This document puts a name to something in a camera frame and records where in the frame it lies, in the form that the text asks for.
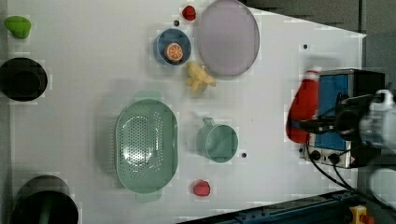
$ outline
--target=red strawberry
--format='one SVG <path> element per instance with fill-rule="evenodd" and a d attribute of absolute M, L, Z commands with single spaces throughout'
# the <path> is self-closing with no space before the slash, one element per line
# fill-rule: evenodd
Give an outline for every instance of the red strawberry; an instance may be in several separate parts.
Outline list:
<path fill-rule="evenodd" d="M 187 6 L 183 9 L 183 17 L 188 21 L 193 21 L 197 17 L 195 8 L 192 6 Z"/>
<path fill-rule="evenodd" d="M 200 197 L 205 197 L 210 194 L 210 186 L 204 180 L 201 180 L 194 186 L 194 194 Z"/>

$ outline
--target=small bowl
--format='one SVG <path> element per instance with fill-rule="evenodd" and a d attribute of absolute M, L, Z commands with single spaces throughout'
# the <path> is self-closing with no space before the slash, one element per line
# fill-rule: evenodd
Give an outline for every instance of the small bowl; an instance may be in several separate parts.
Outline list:
<path fill-rule="evenodd" d="M 183 57 L 178 62 L 172 62 L 165 57 L 165 48 L 170 43 L 177 43 L 183 50 Z M 191 56 L 191 42 L 189 37 L 178 29 L 168 29 L 160 34 L 154 42 L 154 55 L 160 63 L 168 65 L 182 65 Z"/>

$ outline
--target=white table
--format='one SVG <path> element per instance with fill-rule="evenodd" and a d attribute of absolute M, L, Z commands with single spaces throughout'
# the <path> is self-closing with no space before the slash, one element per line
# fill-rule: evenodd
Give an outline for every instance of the white table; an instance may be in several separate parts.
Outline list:
<path fill-rule="evenodd" d="M 189 4 L 200 13 L 211 2 Z M 187 4 L 8 2 L 9 15 L 33 23 L 27 40 L 8 37 L 9 57 L 37 60 L 50 77 L 45 96 L 29 104 L 10 102 L 14 194 L 37 175 L 57 175 L 71 189 L 80 223 L 165 224 L 340 189 L 299 159 L 298 146 L 285 135 L 285 117 L 306 65 L 360 68 L 363 35 L 251 9 L 261 30 L 257 61 L 245 74 L 218 79 L 216 88 L 191 97 L 186 68 L 165 67 L 152 55 L 153 39 L 172 27 Z M 197 24 L 181 20 L 179 27 L 192 42 Z M 197 49 L 191 59 L 202 61 Z M 116 120 L 141 90 L 159 91 L 179 128 L 177 173 L 153 203 L 138 203 L 122 186 L 112 157 Z M 215 164 L 196 155 L 203 116 L 237 130 L 240 145 L 231 162 Z M 334 175 L 331 167 L 322 167 Z M 356 186 L 356 170 L 342 175 Z M 209 180 L 209 197 L 191 194 L 196 179 Z"/>

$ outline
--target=black container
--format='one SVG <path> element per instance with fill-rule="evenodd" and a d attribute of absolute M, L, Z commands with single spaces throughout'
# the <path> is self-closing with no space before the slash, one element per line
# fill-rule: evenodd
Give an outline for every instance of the black container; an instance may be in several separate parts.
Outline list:
<path fill-rule="evenodd" d="M 11 224 L 77 224 L 78 208 L 62 179 L 42 175 L 26 183 L 18 194 Z"/>
<path fill-rule="evenodd" d="M 28 58 L 14 58 L 0 67 L 0 90 L 8 98 L 26 102 L 44 93 L 48 78 L 44 68 Z"/>

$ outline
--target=purple plate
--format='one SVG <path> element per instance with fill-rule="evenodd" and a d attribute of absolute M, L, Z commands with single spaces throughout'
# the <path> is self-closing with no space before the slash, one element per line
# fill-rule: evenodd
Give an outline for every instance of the purple plate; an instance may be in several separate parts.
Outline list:
<path fill-rule="evenodd" d="M 216 75 L 245 73 L 260 47 L 257 22 L 247 7 L 236 0 L 219 0 L 203 13 L 198 27 L 198 48 Z"/>

